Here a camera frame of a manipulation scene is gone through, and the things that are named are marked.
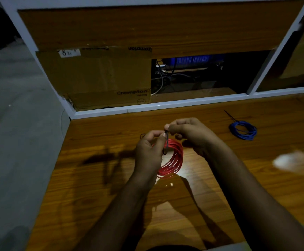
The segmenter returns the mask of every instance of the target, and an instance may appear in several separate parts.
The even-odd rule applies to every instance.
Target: crompton logo
[[[151,47],[135,47],[135,46],[129,46],[129,50],[134,50],[134,51],[150,51],[152,52],[152,48]]]
[[[117,92],[118,95],[122,94],[136,94],[136,93],[146,93],[148,90],[136,90],[136,91],[128,91],[128,92]]]

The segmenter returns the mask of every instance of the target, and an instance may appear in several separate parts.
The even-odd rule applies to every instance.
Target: blue wire
[[[253,141],[255,135],[257,134],[257,128],[246,121],[237,121],[227,111],[225,111],[225,113],[227,113],[234,120],[234,123],[229,125],[231,134],[243,140]],[[244,126],[247,129],[247,133],[244,134],[244,131],[237,129],[236,126]]]

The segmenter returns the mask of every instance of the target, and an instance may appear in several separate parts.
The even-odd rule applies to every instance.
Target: red wire coil
[[[168,147],[174,149],[173,156],[170,161],[161,166],[158,171],[158,177],[162,178],[170,173],[177,173],[182,166],[183,163],[183,147],[182,144],[173,139],[168,139]]]

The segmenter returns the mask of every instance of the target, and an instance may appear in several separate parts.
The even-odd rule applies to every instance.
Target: person
[[[186,139],[183,147],[208,162],[252,250],[304,250],[304,228],[209,128],[197,118],[178,119],[164,128],[176,139]],[[156,182],[165,141],[164,131],[154,130],[138,142],[132,176],[75,251],[121,249]]]

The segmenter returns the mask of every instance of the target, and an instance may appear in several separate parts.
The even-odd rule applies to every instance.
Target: white metal frame
[[[26,46],[32,53],[35,58],[38,66],[41,68],[42,72],[45,74],[44,69],[42,68],[37,56],[36,51],[38,48],[33,41],[28,29],[26,28],[23,20],[18,14],[18,10],[22,9],[50,9],[50,8],[80,8],[80,7],[104,7],[104,6],[128,6],[128,5],[155,5],[155,4],[173,4],[173,3],[212,3],[212,2],[243,2],[243,1],[268,1],[268,0],[0,0],[4,10],[12,20],[17,31],[24,40]],[[226,101],[235,101],[243,100],[250,98],[263,98],[271,96],[280,96],[288,95],[295,93],[304,93],[304,87],[290,88],[290,89],[281,89],[281,90],[272,90],[264,92],[256,92],[260,83],[263,81],[267,72],[273,65],[277,56],[280,54],[281,50],[285,46],[286,42],[292,35],[293,31],[299,28],[299,23],[302,17],[304,16],[304,6],[301,8],[298,16],[291,25],[290,29],[286,33],[285,37],[281,41],[280,45],[270,52],[264,64],[262,65],[259,73],[255,77],[253,83],[250,85],[247,93],[234,94],[234,95],[224,95],[224,96],[215,96],[215,97],[206,97],[206,98],[197,98],[197,99],[186,99],[186,100],[177,100],[177,101],[168,101],[161,103],[151,103],[144,105],[133,105],[133,106],[123,106],[123,107],[114,107],[106,109],[97,109],[97,110],[88,110],[88,111],[75,111],[71,104],[58,95],[58,93],[53,88],[52,84],[50,86],[54,90],[54,93],[58,97],[59,101],[65,108],[67,114],[71,119],[80,119],[88,117],[97,117],[111,114],[122,114],[122,113],[131,113],[131,112],[140,112],[140,111],[149,111],[165,108],[174,108],[182,106],[192,106],[192,105],[202,105],[210,104],[217,102],[226,102]]]

